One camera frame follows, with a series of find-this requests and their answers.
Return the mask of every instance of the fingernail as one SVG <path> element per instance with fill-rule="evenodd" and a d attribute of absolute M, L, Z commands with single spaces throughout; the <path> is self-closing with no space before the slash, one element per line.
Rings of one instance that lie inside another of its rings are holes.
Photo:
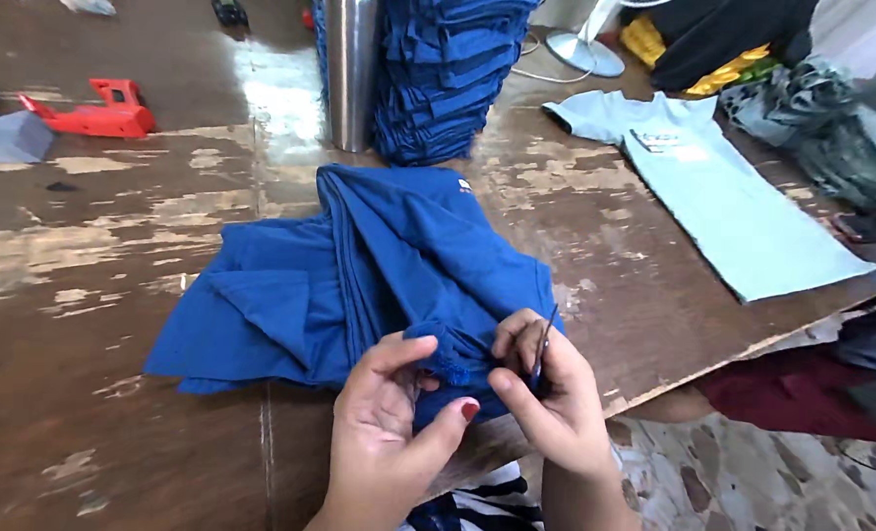
<path fill-rule="evenodd" d="M 460 406 L 460 414 L 461 414 L 461 416 L 464 416 L 464 420 L 467 420 L 468 422 L 473 420 L 474 416 L 477 415 L 479 411 L 480 411 L 479 404 L 474 404 L 474 403 L 469 402 L 467 404 Z"/>

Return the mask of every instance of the red plastic object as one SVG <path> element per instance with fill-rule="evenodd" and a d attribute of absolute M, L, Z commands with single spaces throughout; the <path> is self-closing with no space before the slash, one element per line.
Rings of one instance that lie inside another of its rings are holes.
<path fill-rule="evenodd" d="M 92 136 L 144 138 L 155 127 L 149 109 L 139 103 L 139 85 L 130 79 L 90 79 L 106 107 L 80 105 L 70 113 L 54 109 L 19 94 L 21 103 L 55 131 Z"/>
<path fill-rule="evenodd" d="M 303 20 L 303 27 L 307 30 L 313 31 L 313 13 L 311 13 L 308 8 L 303 8 L 303 11 L 300 13 L 300 18 Z"/>

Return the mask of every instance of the worn table surface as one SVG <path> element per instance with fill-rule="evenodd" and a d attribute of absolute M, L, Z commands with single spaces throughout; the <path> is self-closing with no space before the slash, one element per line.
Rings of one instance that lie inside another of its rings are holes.
<path fill-rule="evenodd" d="M 326 488 L 333 395 L 180 395 L 140 368 L 223 223 L 313 213 L 318 164 L 377 162 L 323 140 L 301 6 L 248 0 L 239 39 L 205 1 L 117 4 L 101 18 L 0 2 L 0 113 L 20 90 L 66 109 L 96 97 L 87 78 L 128 78 L 160 131 L 64 135 L 47 163 L 0 165 L 0 530 L 296 529 Z M 616 149 L 540 113 L 594 88 L 647 97 L 630 64 L 571 85 L 511 76 L 474 158 L 448 164 L 503 236 L 551 265 L 609 414 L 876 294 L 875 273 L 739 305 Z M 575 76 L 542 48 L 520 67 Z M 729 138 L 816 218 L 835 210 L 774 153 Z M 876 261 L 876 246 L 856 251 Z M 511 418 L 479 426 L 435 489 L 526 451 Z"/>

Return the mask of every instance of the dark red fabric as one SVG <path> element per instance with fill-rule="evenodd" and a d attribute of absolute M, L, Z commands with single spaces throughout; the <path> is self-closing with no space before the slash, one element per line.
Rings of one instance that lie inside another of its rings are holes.
<path fill-rule="evenodd" d="M 873 419 L 845 392 L 876 371 L 841 363 L 834 343 L 735 362 L 697 380 L 717 411 L 778 432 L 876 441 Z"/>

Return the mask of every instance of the plastic bag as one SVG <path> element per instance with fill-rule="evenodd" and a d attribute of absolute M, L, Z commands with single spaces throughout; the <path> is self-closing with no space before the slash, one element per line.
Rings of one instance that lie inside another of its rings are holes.
<path fill-rule="evenodd" d="M 113 7 L 110 0 L 61 0 L 61 4 L 67 6 L 73 12 L 86 11 L 98 15 L 106 15 L 112 17 L 117 14 L 117 9 Z"/>

